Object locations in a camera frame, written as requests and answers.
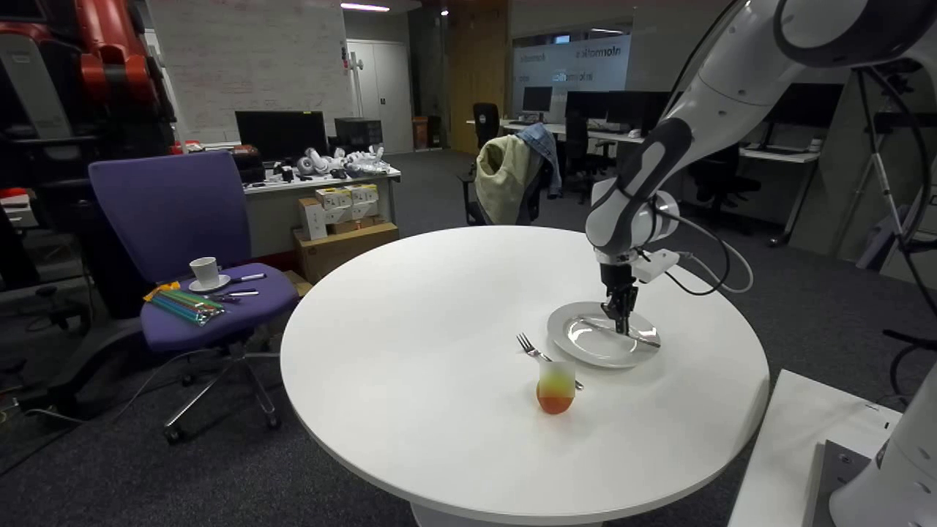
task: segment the table leg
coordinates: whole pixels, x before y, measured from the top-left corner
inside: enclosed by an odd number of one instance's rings
[[[780,236],[769,236],[768,245],[787,245],[787,239],[791,239],[791,233],[793,233],[793,229],[800,223],[803,204],[808,202],[808,192],[815,188],[816,166],[821,166],[821,161],[810,164],[808,177],[803,180],[800,192],[796,192],[796,202],[793,202],[793,208],[787,212],[784,231]]]
[[[490,524],[490,521],[446,515],[420,504],[411,504],[411,508],[420,527],[513,527],[513,524]]]

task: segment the gray floor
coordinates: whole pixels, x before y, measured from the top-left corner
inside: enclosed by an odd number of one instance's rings
[[[399,188],[405,233],[463,224],[453,174],[469,166],[465,158],[424,152],[402,155],[396,164],[405,170]],[[544,202],[538,223],[579,229],[584,220],[579,202],[553,198]],[[884,338],[882,328],[935,337],[935,319],[917,290],[815,255],[768,249],[768,233],[724,233],[759,272],[759,287],[736,305],[759,331],[772,371],[793,368],[894,404],[887,362],[900,344]],[[718,258],[687,231],[679,231],[671,245]],[[70,337],[51,332],[33,341],[33,350],[55,360],[68,344],[73,344]],[[926,366],[926,357],[907,362],[907,385]],[[106,412],[0,476],[0,524],[414,524],[408,504],[332,463],[305,439],[295,417],[269,433],[238,384],[204,407],[193,442],[169,448],[157,423],[185,394],[191,390],[168,371],[124,417]],[[14,448],[33,444],[35,433],[35,420],[4,423],[0,412],[0,463],[11,460]],[[731,513],[743,463],[746,453],[711,485],[674,505],[616,524],[721,527]]]

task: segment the white plate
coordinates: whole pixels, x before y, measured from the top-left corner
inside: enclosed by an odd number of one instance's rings
[[[191,293],[212,293],[212,290],[219,290],[219,287],[226,287],[226,283],[231,283],[231,274],[216,274],[215,283],[191,281],[187,290],[191,290]]]
[[[638,347],[660,347],[660,332],[644,316],[629,316],[629,337],[616,332],[598,300],[563,305],[551,313],[547,332],[559,350],[600,368],[629,368],[641,362]]]

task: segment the apple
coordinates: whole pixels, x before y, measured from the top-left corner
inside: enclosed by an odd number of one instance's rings
[[[559,371],[547,371],[537,384],[538,409],[551,414],[565,412],[575,404],[575,394],[576,394],[575,379]]]

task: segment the fork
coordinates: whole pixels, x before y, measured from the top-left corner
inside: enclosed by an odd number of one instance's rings
[[[529,354],[529,357],[537,357],[537,360],[544,360],[553,371],[559,371],[559,375],[565,375],[567,379],[575,379],[575,390],[584,390],[584,384],[579,384],[572,371],[565,371],[556,360],[551,360],[551,354],[534,347],[534,341],[526,338],[526,332],[519,332],[515,338],[519,338],[519,344],[524,347],[524,354]]]

